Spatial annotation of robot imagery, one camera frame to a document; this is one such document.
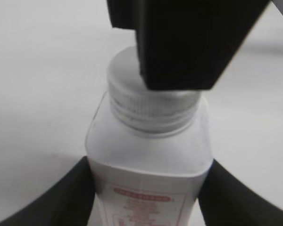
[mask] white surface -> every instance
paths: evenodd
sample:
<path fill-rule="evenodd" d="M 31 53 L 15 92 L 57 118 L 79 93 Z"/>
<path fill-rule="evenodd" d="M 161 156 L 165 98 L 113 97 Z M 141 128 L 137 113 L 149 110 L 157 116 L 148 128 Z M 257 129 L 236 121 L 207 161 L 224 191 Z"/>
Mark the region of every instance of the white surface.
<path fill-rule="evenodd" d="M 112 55 L 103 0 L 0 0 L 0 220 L 83 156 Z M 283 209 L 283 17 L 270 5 L 213 91 L 215 157 Z"/>

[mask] bottle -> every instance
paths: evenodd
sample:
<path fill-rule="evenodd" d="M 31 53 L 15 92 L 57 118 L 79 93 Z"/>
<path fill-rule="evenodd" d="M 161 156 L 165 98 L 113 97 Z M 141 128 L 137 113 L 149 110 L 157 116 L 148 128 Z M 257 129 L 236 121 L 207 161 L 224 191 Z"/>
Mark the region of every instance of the bottle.
<path fill-rule="evenodd" d="M 200 91 L 150 91 L 118 53 L 86 138 L 103 226 L 187 226 L 213 162 Z"/>

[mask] bottle neck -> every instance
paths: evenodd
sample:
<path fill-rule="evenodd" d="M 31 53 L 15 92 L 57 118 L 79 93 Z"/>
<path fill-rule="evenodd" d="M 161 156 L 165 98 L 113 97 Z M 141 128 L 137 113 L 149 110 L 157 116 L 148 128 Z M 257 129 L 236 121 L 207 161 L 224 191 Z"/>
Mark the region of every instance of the bottle neck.
<path fill-rule="evenodd" d="M 195 95 L 194 104 L 185 111 L 166 116 L 141 115 L 128 111 L 112 97 L 110 97 L 110 107 L 114 116 L 125 126 L 143 133 L 164 134 L 184 129 L 193 121 L 200 97 L 200 93 Z"/>

